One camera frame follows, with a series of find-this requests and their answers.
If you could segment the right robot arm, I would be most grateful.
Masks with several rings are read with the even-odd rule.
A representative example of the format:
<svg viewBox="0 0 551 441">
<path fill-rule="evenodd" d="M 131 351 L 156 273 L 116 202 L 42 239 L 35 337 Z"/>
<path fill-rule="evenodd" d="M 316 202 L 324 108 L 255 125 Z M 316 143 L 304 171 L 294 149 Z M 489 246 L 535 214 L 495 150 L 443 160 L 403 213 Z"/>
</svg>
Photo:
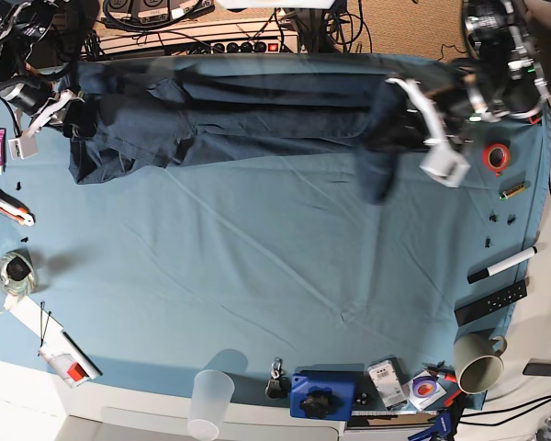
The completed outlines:
<svg viewBox="0 0 551 441">
<path fill-rule="evenodd" d="M 405 78 L 382 59 L 358 71 L 361 57 L 347 53 L 227 53 L 207 73 L 148 73 L 74 55 L 56 73 L 33 73 L 26 59 L 56 7 L 22 3 L 0 23 L 0 99 L 31 119 L 16 153 L 50 127 L 69 141 L 80 181 L 143 165 L 327 153 L 393 159 L 430 148 Z"/>
</svg>

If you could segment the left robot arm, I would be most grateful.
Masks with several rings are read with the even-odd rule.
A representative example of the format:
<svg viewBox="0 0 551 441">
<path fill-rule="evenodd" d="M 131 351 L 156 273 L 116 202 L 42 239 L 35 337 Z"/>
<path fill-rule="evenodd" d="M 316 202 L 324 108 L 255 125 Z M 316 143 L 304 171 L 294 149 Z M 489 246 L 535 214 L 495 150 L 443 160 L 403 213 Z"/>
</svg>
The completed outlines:
<svg viewBox="0 0 551 441">
<path fill-rule="evenodd" d="M 549 98 L 538 50 L 517 1 L 463 1 L 460 32 L 467 55 L 447 66 L 451 84 L 433 94 L 447 132 L 473 122 L 535 124 Z"/>
</svg>

